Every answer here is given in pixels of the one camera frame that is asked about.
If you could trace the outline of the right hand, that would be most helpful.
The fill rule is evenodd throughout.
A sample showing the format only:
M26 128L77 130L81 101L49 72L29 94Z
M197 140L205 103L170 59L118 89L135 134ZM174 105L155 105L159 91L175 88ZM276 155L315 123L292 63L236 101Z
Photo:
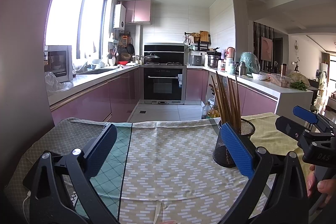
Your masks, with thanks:
M321 180L317 182L314 172L315 165L311 165L309 167L309 170L310 173L306 180L307 196L310 197L314 190L317 189L320 193L327 195L325 202L328 203L335 193L336 180L332 178L329 180Z

